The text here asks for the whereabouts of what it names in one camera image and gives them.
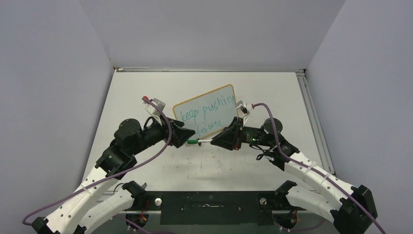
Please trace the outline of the yellow framed whiteboard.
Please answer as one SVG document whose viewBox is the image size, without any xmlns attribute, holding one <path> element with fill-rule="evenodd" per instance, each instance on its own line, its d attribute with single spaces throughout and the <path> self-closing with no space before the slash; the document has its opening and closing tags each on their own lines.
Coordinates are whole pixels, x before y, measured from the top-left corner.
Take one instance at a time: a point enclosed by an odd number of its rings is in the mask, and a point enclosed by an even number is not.
<svg viewBox="0 0 413 234">
<path fill-rule="evenodd" d="M 227 84 L 178 103 L 172 111 L 185 128 L 195 131 L 190 140 L 197 140 L 210 137 L 227 127 L 238 115 L 236 103 L 234 87 Z"/>
</svg>

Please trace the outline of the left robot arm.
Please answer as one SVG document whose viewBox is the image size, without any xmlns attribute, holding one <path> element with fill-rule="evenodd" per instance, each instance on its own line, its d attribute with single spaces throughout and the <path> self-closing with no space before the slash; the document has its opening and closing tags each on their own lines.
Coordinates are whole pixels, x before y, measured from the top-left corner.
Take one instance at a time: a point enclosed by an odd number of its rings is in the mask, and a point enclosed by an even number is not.
<svg viewBox="0 0 413 234">
<path fill-rule="evenodd" d="M 135 167 L 138 153 L 160 141 L 179 148 L 194 134 L 183 122 L 170 118 L 154 120 L 149 127 L 141 127 L 136 119 L 124 120 L 73 196 L 60 201 L 46 217 L 37 217 L 31 227 L 38 234 L 90 234 L 121 211 L 141 209 L 146 191 L 135 181 L 125 183 L 103 202 L 97 204 L 97 200 Z"/>
</svg>

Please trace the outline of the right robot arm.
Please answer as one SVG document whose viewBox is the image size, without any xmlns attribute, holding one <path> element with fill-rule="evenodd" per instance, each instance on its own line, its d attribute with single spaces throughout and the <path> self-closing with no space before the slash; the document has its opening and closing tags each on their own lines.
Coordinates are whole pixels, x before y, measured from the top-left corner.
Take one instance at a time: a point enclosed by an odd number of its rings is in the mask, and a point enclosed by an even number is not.
<svg viewBox="0 0 413 234">
<path fill-rule="evenodd" d="M 260 128 L 247 127 L 243 118 L 235 117 L 230 125 L 211 140 L 211 145 L 230 151 L 242 144 L 261 151 L 256 159 L 267 158 L 280 170 L 311 187 L 308 191 L 295 182 L 286 181 L 276 190 L 276 204 L 309 210 L 333 223 L 341 234 L 363 234 L 377 219 L 373 194 L 364 185 L 358 187 L 340 180 L 307 158 L 281 134 L 282 123 L 268 118 Z"/>
</svg>

